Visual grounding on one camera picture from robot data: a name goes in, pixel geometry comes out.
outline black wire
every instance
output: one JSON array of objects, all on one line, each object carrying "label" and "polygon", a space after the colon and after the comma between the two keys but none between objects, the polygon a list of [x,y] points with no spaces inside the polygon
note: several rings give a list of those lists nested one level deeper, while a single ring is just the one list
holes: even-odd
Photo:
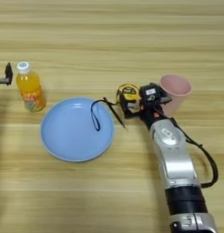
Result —
[{"label": "black wire", "polygon": [[218,179],[219,179],[219,171],[218,171],[218,166],[217,163],[215,162],[215,160],[213,159],[213,157],[210,155],[210,153],[203,147],[202,144],[198,144],[196,141],[194,141],[187,133],[185,133],[185,131],[178,125],[177,121],[172,117],[169,118],[167,116],[165,116],[163,113],[161,113],[160,111],[158,111],[157,109],[155,109],[155,111],[157,111],[162,117],[169,119],[173,125],[175,127],[177,127],[179,130],[181,130],[181,132],[184,134],[184,136],[186,137],[186,141],[191,144],[194,145],[196,147],[198,147],[206,156],[206,158],[208,159],[211,169],[212,169],[212,179],[211,181],[207,182],[207,183],[202,183],[201,187],[206,188],[206,187],[212,187],[215,183],[217,183]]},{"label": "black wire", "polygon": [[93,102],[93,104],[91,105],[91,116],[92,116],[92,120],[93,120],[93,123],[94,123],[94,127],[96,129],[96,131],[100,131],[101,129],[101,125],[100,125],[100,122],[97,118],[97,116],[95,115],[94,113],[94,105],[98,102],[104,102],[107,104],[107,106],[109,107],[109,109],[111,110],[111,112],[114,114],[114,116],[116,117],[117,121],[123,126],[125,127],[124,123],[122,122],[122,120],[120,119],[119,115],[117,114],[117,112],[115,111],[115,109],[113,108],[113,106],[116,106],[118,104],[118,102],[116,102],[115,104],[114,103],[111,103],[109,102],[105,97],[103,99],[99,99],[99,100],[96,100]]}]

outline plastic bottle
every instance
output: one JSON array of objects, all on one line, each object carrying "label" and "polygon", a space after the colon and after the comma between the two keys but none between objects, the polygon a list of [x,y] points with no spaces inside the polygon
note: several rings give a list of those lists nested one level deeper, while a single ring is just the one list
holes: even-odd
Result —
[{"label": "plastic bottle", "polygon": [[39,76],[31,70],[27,62],[20,62],[17,65],[17,69],[16,83],[25,102],[25,107],[30,112],[42,110],[46,105],[46,100],[40,85]]}]

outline yellow tape measure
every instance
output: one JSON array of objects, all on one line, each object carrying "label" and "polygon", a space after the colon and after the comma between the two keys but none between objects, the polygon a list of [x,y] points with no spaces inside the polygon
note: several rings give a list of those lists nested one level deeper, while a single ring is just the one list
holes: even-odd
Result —
[{"label": "yellow tape measure", "polygon": [[139,99],[139,88],[135,85],[124,84],[118,88],[117,101],[123,109],[125,118],[134,117],[140,111]]}]

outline pink cup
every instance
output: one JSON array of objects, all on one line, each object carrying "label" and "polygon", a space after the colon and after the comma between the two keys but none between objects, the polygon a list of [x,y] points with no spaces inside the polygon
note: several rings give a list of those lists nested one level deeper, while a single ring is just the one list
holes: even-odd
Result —
[{"label": "pink cup", "polygon": [[183,76],[166,75],[160,79],[160,86],[167,92],[172,101],[162,105],[166,116],[173,115],[181,103],[191,93],[192,86],[190,82]]}]

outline wooden table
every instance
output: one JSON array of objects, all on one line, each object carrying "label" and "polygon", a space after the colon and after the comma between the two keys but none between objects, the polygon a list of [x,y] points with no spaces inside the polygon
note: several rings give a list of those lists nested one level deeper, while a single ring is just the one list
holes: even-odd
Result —
[{"label": "wooden table", "polygon": [[[109,150],[67,163],[43,148],[46,111],[74,96],[115,99],[179,74],[193,85],[176,114],[219,166],[203,191],[224,233],[224,0],[0,0],[0,76],[10,61],[29,61],[41,76],[47,107],[28,113],[14,83],[0,86],[0,233],[166,233],[168,210],[148,131],[118,123]],[[207,160],[189,147],[201,180]]]}]

